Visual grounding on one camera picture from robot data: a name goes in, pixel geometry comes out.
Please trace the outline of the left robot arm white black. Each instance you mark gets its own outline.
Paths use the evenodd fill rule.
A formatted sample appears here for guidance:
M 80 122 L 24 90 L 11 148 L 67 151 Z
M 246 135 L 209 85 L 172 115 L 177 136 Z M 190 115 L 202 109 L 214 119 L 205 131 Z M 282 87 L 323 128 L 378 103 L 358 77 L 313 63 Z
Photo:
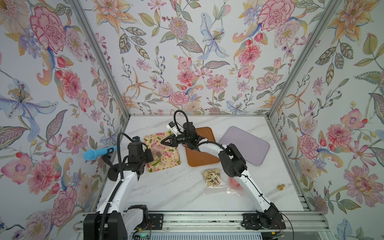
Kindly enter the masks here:
M 83 222 L 85 240 L 130 240 L 134 234 L 150 225 L 146 205 L 128 206 L 128 197 L 144 173 L 153 155 L 146 144 L 135 141 L 128 144 L 126 163 L 115 165 L 114 189 L 95 212 L 86 215 Z

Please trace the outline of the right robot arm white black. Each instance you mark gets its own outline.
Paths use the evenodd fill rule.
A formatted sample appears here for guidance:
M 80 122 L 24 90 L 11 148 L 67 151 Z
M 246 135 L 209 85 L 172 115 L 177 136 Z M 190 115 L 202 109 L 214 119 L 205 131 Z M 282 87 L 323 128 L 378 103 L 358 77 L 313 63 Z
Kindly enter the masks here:
M 171 132 L 161 141 L 162 145 L 178 147 L 184 145 L 192 151 L 207 153 L 218 157 L 227 176 L 234 178 L 253 200 L 256 210 L 251 214 L 242 214 L 241 226 L 247 230 L 283 229 L 283 214 L 259 189 L 251 177 L 246 161 L 234 144 L 221 145 L 198 135 L 193 123 L 187 121 L 180 130 L 178 124 L 170 122 L 167 129 Z

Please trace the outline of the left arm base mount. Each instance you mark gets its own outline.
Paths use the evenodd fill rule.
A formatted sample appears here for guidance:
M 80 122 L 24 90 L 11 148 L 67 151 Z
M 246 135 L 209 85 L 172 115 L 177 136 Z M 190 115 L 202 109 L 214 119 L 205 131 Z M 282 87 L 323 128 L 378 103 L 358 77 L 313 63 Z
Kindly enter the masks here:
M 128 233 L 142 230 L 162 230 L 163 214 L 150 214 L 146 205 L 130 206 L 123 215 L 123 221 Z

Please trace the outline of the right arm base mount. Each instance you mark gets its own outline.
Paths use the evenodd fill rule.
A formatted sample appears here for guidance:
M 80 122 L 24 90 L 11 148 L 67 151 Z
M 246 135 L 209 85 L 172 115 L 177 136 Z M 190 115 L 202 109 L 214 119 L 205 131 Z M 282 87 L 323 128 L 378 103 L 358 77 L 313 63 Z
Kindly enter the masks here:
M 246 230 L 285 230 L 286 224 L 282 214 L 276 210 L 268 210 L 265 213 L 252 212 L 242 214 L 241 226 Z

